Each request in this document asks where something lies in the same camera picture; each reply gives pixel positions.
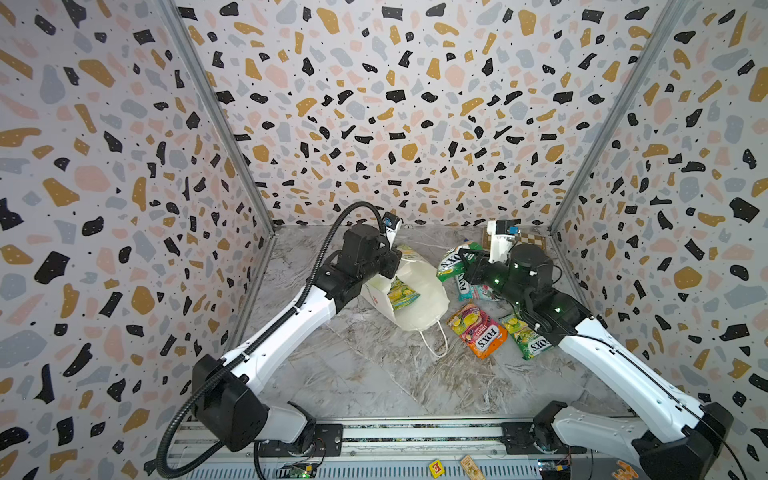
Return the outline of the green spring tea candy bag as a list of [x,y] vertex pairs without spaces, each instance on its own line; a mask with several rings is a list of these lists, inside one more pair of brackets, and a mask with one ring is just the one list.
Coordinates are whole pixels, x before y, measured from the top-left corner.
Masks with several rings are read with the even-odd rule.
[[532,360],[552,348],[552,345],[546,338],[536,333],[514,314],[502,317],[500,323],[513,338],[524,360]]

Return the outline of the orange fruits candy bag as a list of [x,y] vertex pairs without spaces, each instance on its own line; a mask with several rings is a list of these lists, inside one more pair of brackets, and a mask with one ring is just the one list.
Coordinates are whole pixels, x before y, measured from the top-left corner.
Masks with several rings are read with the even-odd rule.
[[508,331],[474,303],[468,303],[448,321],[448,327],[478,359],[486,359],[508,338]]

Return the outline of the white floral paper bag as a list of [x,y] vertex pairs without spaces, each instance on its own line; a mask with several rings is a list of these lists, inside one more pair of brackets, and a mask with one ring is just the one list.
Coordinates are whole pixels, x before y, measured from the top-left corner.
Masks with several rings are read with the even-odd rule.
[[[397,248],[402,257],[395,277],[377,274],[364,284],[361,296],[401,330],[418,333],[429,352],[443,358],[448,341],[440,320],[448,310],[449,299],[437,277],[437,268],[410,246],[401,244]],[[434,349],[427,341],[425,333],[431,327],[439,329],[442,347]]]

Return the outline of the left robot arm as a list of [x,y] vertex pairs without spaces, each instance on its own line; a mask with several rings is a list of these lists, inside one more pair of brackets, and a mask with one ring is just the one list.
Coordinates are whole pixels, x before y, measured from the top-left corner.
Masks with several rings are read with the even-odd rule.
[[294,444],[304,451],[314,442],[316,420],[291,403],[269,406],[258,395],[277,368],[316,329],[357,298],[379,275],[392,279],[402,253],[394,239],[402,220],[390,213],[383,232],[369,225],[348,229],[342,248],[329,256],[301,306],[286,306],[264,328],[220,359],[205,355],[193,368],[195,390],[239,356],[244,359],[196,400],[192,412],[221,443],[238,452],[256,441]]

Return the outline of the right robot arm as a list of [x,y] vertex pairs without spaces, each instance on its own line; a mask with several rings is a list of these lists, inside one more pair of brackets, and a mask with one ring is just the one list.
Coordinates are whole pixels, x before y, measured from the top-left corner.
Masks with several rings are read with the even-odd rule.
[[552,346],[578,360],[633,411],[632,418],[590,414],[552,401],[533,419],[530,436],[543,453],[583,447],[639,468],[650,479],[703,479],[733,424],[718,403],[702,404],[664,380],[616,340],[574,297],[557,290],[551,258],[539,247],[512,247],[503,261],[462,247],[464,277],[512,306]]

